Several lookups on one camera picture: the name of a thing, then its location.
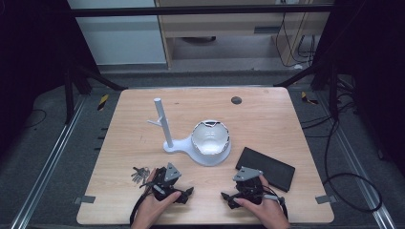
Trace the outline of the yellow black striped tape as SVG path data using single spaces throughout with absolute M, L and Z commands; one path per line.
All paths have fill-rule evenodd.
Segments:
M 97 110 L 98 110 L 98 111 L 103 110 L 103 108 L 104 108 L 104 106 L 105 106 L 105 104 L 106 104 L 108 98 L 109 98 L 109 95 L 108 95 L 108 94 L 104 94 L 104 95 L 100 98 L 100 101 L 99 101 L 99 103 L 98 103 L 98 105 L 97 105 Z
M 309 99 L 305 92 L 301 92 L 301 99 L 302 99 L 302 101 L 304 101 L 304 102 L 306 102 L 308 104 L 312 104 L 312 105 L 317 105 L 318 104 L 318 100 Z

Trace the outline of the grey tape patch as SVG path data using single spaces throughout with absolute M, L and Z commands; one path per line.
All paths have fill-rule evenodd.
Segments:
M 337 198 L 335 196 L 319 196 L 315 198 L 316 202 L 318 204 L 323 204 L 323 203 L 335 203 L 337 201 Z
M 82 196 L 75 198 L 74 204 L 80 205 L 81 203 L 94 203 L 95 200 L 96 198 L 93 196 Z

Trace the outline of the black curtain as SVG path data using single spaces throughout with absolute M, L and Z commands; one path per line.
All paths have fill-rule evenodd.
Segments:
M 315 60 L 354 78 L 379 148 L 405 177 L 405 0 L 334 0 Z
M 69 7 L 68 0 L 0 0 L 0 157 L 23 129 L 35 99 L 64 84 L 55 38 L 79 65 L 98 71 L 76 20 L 46 13 Z

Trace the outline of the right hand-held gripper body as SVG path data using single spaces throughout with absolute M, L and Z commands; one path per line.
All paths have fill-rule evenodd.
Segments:
M 244 198 L 254 204 L 260 204 L 264 193 L 264 188 L 260 180 L 262 173 L 263 172 L 260 170 L 242 166 L 233 178 L 238 191 L 238 193 L 234 195 L 234 199 Z

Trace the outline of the light wooden desk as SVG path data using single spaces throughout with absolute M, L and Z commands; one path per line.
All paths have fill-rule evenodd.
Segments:
M 315 5 L 334 0 L 154 0 L 158 7 L 195 7 L 230 5 Z M 169 41 L 180 37 L 269 34 L 281 57 L 289 65 L 304 36 L 320 35 L 329 19 L 327 12 L 278 12 L 161 15 L 160 30 L 166 58 L 172 57 Z

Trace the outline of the aluminium floor rail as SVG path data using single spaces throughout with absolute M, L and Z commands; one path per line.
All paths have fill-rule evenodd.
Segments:
M 42 198 L 45 189 L 53 175 L 53 171 L 62 156 L 64 149 L 75 129 L 75 125 L 79 120 L 83 111 L 83 106 L 87 100 L 85 95 L 80 95 L 77 99 L 74 108 L 74 114 L 71 120 L 64 125 L 56 143 L 54 144 L 50 155 L 48 156 L 40 174 L 38 175 L 28 197 L 24 201 L 24 204 L 18 211 L 17 215 L 13 219 L 10 229 L 26 229 L 33 212 L 35 211 L 40 199 Z
M 328 172 L 328 153 L 325 153 L 324 157 L 324 165 L 325 165 L 325 173 L 327 177 L 327 183 L 330 185 L 331 189 L 333 189 L 332 180 L 337 177 L 354 177 L 356 179 L 356 184 L 361 191 L 363 199 L 365 199 L 367 203 L 367 207 L 362 209 L 354 204 L 348 204 L 348 202 L 342 198 L 348 206 L 352 209 L 373 215 L 378 227 L 380 229 L 397 229 L 394 221 L 389 214 L 387 208 L 384 205 L 383 198 L 381 193 L 375 187 L 375 185 L 371 182 L 368 174 L 366 173 L 365 169 L 359 162 L 357 156 L 354 153 L 354 150 L 344 133 L 343 129 L 339 126 L 339 121 L 332 119 L 331 123 L 331 130 L 330 136 L 335 136 L 339 146 L 342 150 L 342 154 L 345 157 L 350 171 L 346 173 L 338 173 L 335 175 L 329 175 Z

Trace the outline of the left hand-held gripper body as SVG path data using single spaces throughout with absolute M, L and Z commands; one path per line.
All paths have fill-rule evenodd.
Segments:
M 175 201 L 181 203 L 181 196 L 186 193 L 174 187 L 180 176 L 181 172 L 172 163 L 168 163 L 166 167 L 158 168 L 152 179 L 142 186 L 151 191 L 157 200 L 164 200 L 174 192 L 181 192 L 180 197 Z

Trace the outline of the white key holder stand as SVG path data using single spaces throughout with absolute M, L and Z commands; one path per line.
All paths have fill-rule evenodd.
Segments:
M 231 152 L 231 139 L 229 145 L 221 154 L 215 156 L 204 156 L 200 154 L 193 146 L 191 141 L 191 134 L 193 131 L 184 139 L 175 139 L 171 136 L 168 119 L 166 118 L 161 99 L 156 97 L 154 99 L 154 103 L 158 113 L 158 119 L 156 121 L 149 120 L 149 123 L 162 128 L 165 137 L 162 148 L 167 154 L 184 153 L 196 163 L 207 167 L 219 165 L 228 158 Z

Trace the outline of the white jagged rim bowl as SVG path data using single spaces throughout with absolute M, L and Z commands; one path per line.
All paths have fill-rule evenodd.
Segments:
M 227 148 L 230 134 L 221 121 L 208 119 L 195 126 L 191 134 L 191 141 L 200 154 L 215 156 Z

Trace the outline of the black wallet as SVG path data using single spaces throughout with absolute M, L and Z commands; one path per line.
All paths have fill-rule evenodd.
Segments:
M 242 167 L 262 171 L 268 183 L 283 192 L 289 191 L 295 173 L 293 166 L 247 147 L 244 147 L 235 166 L 237 170 Z

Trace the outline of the black horizontal frame bar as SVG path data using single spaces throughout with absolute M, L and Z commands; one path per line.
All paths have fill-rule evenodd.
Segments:
M 195 6 L 158 7 L 126 9 L 80 9 L 68 10 L 74 17 L 98 16 L 149 16 L 149 15 L 192 15 L 192 14 L 233 14 L 233 13 L 278 13 L 278 12 L 325 12 L 334 10 L 334 4 L 321 5 L 246 5 L 246 6 Z

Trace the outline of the person's left hand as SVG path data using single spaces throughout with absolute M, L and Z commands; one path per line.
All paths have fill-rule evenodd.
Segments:
M 144 191 L 144 199 L 133 216 L 131 229 L 150 229 L 159 219 L 160 215 L 173 204 L 181 195 L 181 192 L 174 192 L 164 200 L 157 200 L 148 189 Z

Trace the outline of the white cabinet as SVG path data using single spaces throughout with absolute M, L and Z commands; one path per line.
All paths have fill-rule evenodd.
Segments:
M 68 0 L 73 10 L 153 8 L 154 0 Z M 77 17 L 98 66 L 165 64 L 158 17 Z

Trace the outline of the person's right hand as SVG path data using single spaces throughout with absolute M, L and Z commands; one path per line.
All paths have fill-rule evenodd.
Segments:
M 289 229 L 290 224 L 282 206 L 274 195 L 269 193 L 269 184 L 263 175 L 259 175 L 265 194 L 260 204 L 252 203 L 244 198 L 235 198 L 234 201 L 251 212 L 266 229 Z

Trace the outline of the bunch of metal keys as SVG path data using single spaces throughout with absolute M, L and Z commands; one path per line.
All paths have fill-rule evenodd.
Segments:
M 131 178 L 136 184 L 140 183 L 144 184 L 149 175 L 150 170 L 148 167 L 141 167 L 141 168 L 134 167 L 134 173 L 131 174 Z

